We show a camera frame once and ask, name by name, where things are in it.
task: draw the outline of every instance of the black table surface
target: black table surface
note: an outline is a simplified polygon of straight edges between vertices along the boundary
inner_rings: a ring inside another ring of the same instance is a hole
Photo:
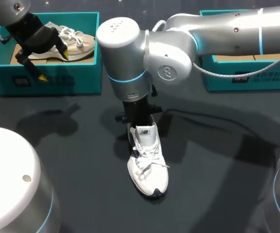
[[[278,5],[274,0],[42,0],[33,12],[100,11],[142,29],[176,13]],[[101,95],[0,98],[0,127],[36,149],[58,194],[61,233],[264,233],[261,203],[280,156],[280,91],[208,93],[193,71],[150,101],[169,168],[165,197],[144,199],[127,171],[123,110],[103,72]]]

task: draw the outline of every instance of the shoe sole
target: shoe sole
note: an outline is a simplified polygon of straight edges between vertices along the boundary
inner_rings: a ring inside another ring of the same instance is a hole
[[[130,146],[130,137],[129,137],[129,133],[128,133],[128,130],[130,130],[130,127],[127,126],[127,135],[128,135],[128,142],[129,142],[129,147],[130,149],[132,150],[131,146]],[[129,172],[129,176],[132,180],[132,182],[134,183],[134,185],[136,186],[136,188],[142,193],[144,194],[146,197],[150,197],[150,198],[159,198],[163,195],[163,193],[161,193],[161,191],[156,188],[153,192],[152,195],[148,195],[146,194],[140,187],[139,185],[137,184],[137,182],[135,181],[134,179],[134,176],[132,175],[132,172],[131,172],[131,160],[128,160],[128,163],[127,163],[127,168],[128,168],[128,172]]]
[[[32,60],[32,61],[33,60],[37,61],[37,60],[45,60],[45,59],[48,59],[48,60],[55,59],[55,60],[60,60],[60,61],[63,61],[63,62],[78,62],[78,61],[82,61],[86,58],[91,57],[94,54],[94,51],[95,51],[95,49],[93,49],[91,51],[88,51],[88,52],[85,52],[83,54],[71,55],[71,56],[69,56],[69,60],[64,59],[61,56],[61,54],[55,53],[55,52],[45,52],[45,53],[42,53],[42,54],[32,54],[32,55],[29,56],[29,59]]]

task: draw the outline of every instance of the logo on robot joint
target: logo on robot joint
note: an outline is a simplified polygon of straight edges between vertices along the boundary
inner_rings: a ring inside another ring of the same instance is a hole
[[[163,66],[158,69],[158,75],[164,80],[171,81],[176,79],[177,72],[171,66]]]

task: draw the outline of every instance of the beige sneaker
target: beige sneaker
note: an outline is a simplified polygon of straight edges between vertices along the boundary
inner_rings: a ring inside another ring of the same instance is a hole
[[[58,30],[59,37],[68,46],[69,60],[64,59],[55,46],[46,53],[33,53],[29,56],[30,60],[59,59],[65,62],[75,62],[90,57],[94,52],[95,38],[93,36],[75,31],[66,26],[57,26],[51,22],[48,22],[45,26]]]

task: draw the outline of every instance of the cardboard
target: cardboard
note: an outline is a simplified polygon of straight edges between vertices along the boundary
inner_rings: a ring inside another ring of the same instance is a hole
[[[19,65],[19,62],[17,61],[17,59],[15,58],[15,55],[19,52],[19,50],[21,49],[21,46],[19,44],[16,44],[15,46],[15,50],[12,56],[12,59],[10,61],[11,65]],[[31,62],[33,64],[56,64],[56,63],[66,63],[66,64],[70,64],[70,63],[93,63],[94,62],[94,55],[92,55],[91,57],[85,59],[85,60],[81,60],[81,61],[77,61],[77,62],[63,62],[61,60],[58,59],[44,59],[44,60],[31,60]]]
[[[225,62],[225,61],[253,61],[254,57],[251,56],[220,56],[216,55],[215,59],[217,62]]]
[[[15,58],[15,55],[19,52],[20,49],[21,49],[21,46],[19,44],[16,44],[14,52],[13,52],[12,59],[10,60],[11,65],[20,65],[20,63]],[[31,62],[33,64],[46,64],[46,60],[34,60],[34,61],[31,61]]]
[[[256,61],[280,60],[280,54],[254,55]]]

